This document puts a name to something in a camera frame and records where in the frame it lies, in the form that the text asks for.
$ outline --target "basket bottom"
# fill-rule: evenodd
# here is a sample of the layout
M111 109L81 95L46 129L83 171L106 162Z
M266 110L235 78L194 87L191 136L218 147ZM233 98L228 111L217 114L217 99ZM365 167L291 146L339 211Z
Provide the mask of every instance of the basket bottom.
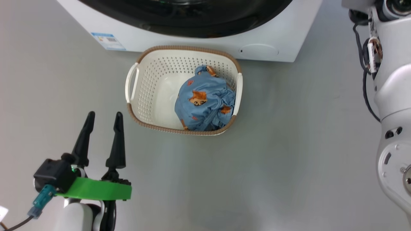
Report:
M157 96L154 100L154 124L161 127L183 130L182 124L174 111L178 92L181 86L194 73L170 74L159 82L156 90Z

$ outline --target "blue and white sticker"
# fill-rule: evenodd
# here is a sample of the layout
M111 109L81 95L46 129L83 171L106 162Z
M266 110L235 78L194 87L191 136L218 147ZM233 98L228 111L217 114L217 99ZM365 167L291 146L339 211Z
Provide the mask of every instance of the blue and white sticker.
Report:
M115 51L125 51L126 48L112 34L91 33L91 35L106 49Z

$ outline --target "washing machine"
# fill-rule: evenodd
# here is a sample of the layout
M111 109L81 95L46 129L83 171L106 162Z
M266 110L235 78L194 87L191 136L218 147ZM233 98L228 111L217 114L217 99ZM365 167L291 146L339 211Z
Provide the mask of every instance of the washing machine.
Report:
M199 46L293 62L322 0L57 0L107 50Z

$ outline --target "teal connector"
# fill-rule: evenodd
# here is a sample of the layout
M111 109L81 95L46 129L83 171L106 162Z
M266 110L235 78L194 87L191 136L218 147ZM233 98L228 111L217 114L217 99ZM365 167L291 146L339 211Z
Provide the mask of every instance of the teal connector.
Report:
M33 207L28 211L27 215L33 216L33 219L38 219L42 214L43 208L57 193L56 189L51 185L45 185L39 195L33 201Z

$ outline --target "white handle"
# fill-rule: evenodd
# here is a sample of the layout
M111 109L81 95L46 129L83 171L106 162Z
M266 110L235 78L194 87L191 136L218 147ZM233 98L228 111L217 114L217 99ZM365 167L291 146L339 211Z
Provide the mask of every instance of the white handle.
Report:
M137 80L139 78L139 72L140 72L139 68L137 67L138 64L139 64L138 62L134 63L134 65L130 68L129 73L127 74L125 94L126 94L126 101L127 101L128 104L130 103L130 100L134 99L134 94L136 92ZM134 79L133 93L130 97L131 77L132 77L134 71L136 72L136 78Z
M236 86L236 104L234 105L234 111L233 111L234 116L237 115L238 110L240 109L241 95L242 95L242 73L238 73L237 86Z

